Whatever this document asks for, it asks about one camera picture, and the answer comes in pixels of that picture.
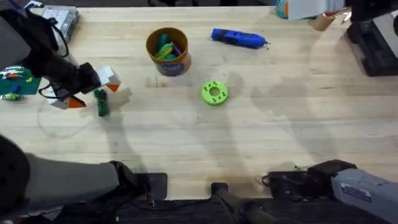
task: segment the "green object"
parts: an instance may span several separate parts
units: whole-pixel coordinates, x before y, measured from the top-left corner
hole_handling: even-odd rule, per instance
[[[166,57],[163,58],[163,60],[173,60],[175,59],[176,56],[174,54],[168,54]]]
[[[155,58],[159,60],[163,60],[169,53],[173,51],[174,44],[173,42],[169,44],[165,44],[161,50],[155,55]]]
[[[218,106],[228,98],[228,88],[222,82],[210,81],[202,87],[201,96],[209,105]]]
[[[17,65],[7,67],[3,72],[11,70],[17,70],[17,73],[21,74],[22,77],[10,78],[8,80],[0,77],[0,95],[9,93],[13,85],[19,85],[21,87],[18,93],[20,95],[34,95],[37,93],[41,78],[35,78],[29,69]]]
[[[21,95],[15,93],[7,93],[5,95],[0,95],[0,100],[18,101],[22,98]]]
[[[169,35],[167,34],[162,34],[157,41],[157,51],[160,51],[161,48],[169,42]]]
[[[98,116],[103,117],[109,114],[108,103],[106,102],[105,90],[94,90],[94,96],[97,99]]]

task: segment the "cup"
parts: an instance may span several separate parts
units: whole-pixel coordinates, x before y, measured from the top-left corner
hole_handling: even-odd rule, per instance
[[[180,50],[181,55],[172,60],[159,60],[155,57],[157,53],[157,43],[162,34],[169,36],[169,41],[173,42]],[[187,36],[179,29],[164,27],[153,31],[147,38],[147,52],[150,59],[155,62],[158,71],[168,77],[175,77],[186,72],[190,66],[190,55],[188,53]]]

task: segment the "green donut toy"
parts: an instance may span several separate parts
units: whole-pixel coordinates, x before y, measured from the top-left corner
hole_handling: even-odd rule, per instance
[[[228,89],[222,82],[210,81],[202,87],[201,96],[209,105],[218,106],[228,98]]]

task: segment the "cable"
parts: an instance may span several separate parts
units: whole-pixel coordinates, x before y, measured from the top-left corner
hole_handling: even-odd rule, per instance
[[[268,179],[268,175],[265,175],[264,177],[261,178],[261,183],[264,184],[266,187],[269,187],[269,182],[266,182]]]
[[[43,87],[43,88],[39,88],[39,89],[37,90],[37,92],[38,92],[40,95],[42,95],[44,98],[47,98],[47,99],[63,100],[63,99],[65,99],[65,98],[71,97],[71,94],[70,94],[70,93],[66,94],[65,96],[45,96],[45,95],[43,95],[43,90],[46,90],[46,89],[50,88],[50,86],[51,86],[51,83],[49,83],[48,85],[46,85],[46,86]]]
[[[52,25],[53,29],[57,32],[57,34],[61,37],[63,45],[65,46],[65,55],[61,55],[61,57],[67,57],[69,56],[69,47],[67,45],[67,41],[65,40],[65,37],[63,36],[62,32],[60,31],[60,29],[58,29],[57,26],[55,26],[55,24]]]

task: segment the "green marker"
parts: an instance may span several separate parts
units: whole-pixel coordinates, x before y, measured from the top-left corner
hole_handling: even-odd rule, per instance
[[[163,45],[163,47],[159,50],[159,52],[155,55],[155,58],[162,60],[165,58],[169,53],[173,51],[174,44],[173,42],[169,44]]]
[[[222,82],[210,81],[202,87],[201,97],[209,105],[218,106],[228,98],[228,89]]]

